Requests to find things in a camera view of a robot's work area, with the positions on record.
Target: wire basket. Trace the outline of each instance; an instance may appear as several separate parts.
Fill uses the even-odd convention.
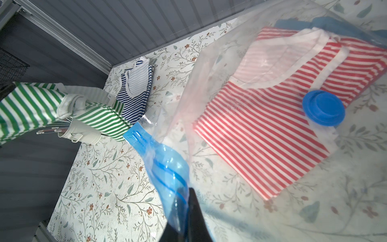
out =
[[[10,82],[20,80],[28,67],[27,63],[0,48],[0,90]]]

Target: plastic bag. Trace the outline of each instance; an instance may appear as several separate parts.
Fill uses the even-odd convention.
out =
[[[302,25],[326,17],[336,30],[330,24],[301,30],[276,27],[284,28],[286,20]],[[268,1],[247,9],[234,29],[201,51],[178,107],[149,110],[140,125],[157,147],[172,148],[191,167],[198,150],[210,146],[213,155],[220,155],[262,198],[276,197],[337,149],[335,128],[305,117],[302,97],[322,89],[335,94],[347,107],[385,73],[385,39],[354,26],[354,35],[348,36],[341,32],[341,22],[348,30],[348,23],[306,0]],[[153,145],[145,148],[150,154],[144,159],[148,174],[152,173],[156,149]],[[193,171],[190,182],[185,181],[199,190],[203,183],[195,179]],[[213,177],[228,179],[225,175]],[[215,181],[207,190],[217,189],[217,182],[222,181]],[[184,224],[184,210],[180,215],[172,213],[168,207],[173,201],[163,199],[173,197],[177,189],[163,193],[154,185],[168,221]],[[176,187],[185,189],[182,183]],[[267,207],[273,211],[271,204]],[[315,219],[304,213],[300,216]],[[236,217],[216,217],[234,225],[238,221]],[[245,226],[243,230],[254,229]]]

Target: blue valve cap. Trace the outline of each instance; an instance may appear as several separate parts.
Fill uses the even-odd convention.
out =
[[[342,101],[326,91],[308,92],[302,99],[302,108],[308,118],[323,126],[339,125],[345,117]]]

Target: metal frame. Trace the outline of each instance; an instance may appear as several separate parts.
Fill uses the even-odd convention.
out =
[[[35,236],[32,238],[32,242],[58,242],[47,230],[47,227],[42,222],[39,223],[38,229],[35,232]]]
[[[10,18],[18,11],[19,5],[12,0],[4,0],[0,6],[0,29],[2,29]]]
[[[75,37],[72,33],[68,32],[59,23],[53,20],[50,16],[45,14],[37,6],[32,4],[28,0],[14,0],[21,6],[20,14],[26,19],[33,22],[42,30],[59,40],[66,47],[74,51],[83,59],[87,60],[93,66],[100,69],[102,72],[109,75],[112,65],[105,60],[102,56],[88,47],[80,39]]]

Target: white pen holder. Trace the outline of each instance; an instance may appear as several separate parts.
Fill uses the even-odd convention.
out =
[[[86,144],[96,144],[100,141],[102,134],[99,130],[74,118],[67,131],[64,134],[58,133],[58,137],[70,139],[73,143],[80,141]]]

